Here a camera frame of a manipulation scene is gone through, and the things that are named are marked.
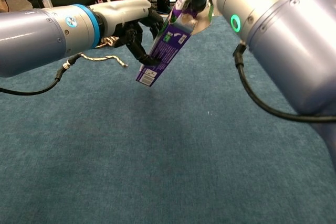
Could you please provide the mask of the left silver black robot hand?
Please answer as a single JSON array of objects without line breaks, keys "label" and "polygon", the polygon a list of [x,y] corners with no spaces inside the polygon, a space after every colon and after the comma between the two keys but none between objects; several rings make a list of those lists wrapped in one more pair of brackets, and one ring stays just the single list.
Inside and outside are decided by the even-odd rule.
[{"label": "left silver black robot hand", "polygon": [[163,28],[163,18],[148,0],[122,0],[94,4],[91,10],[101,19],[102,37],[115,37],[115,48],[126,46],[135,59],[145,66],[157,66],[160,59],[150,56],[142,46],[141,25],[150,29],[155,39]]}]

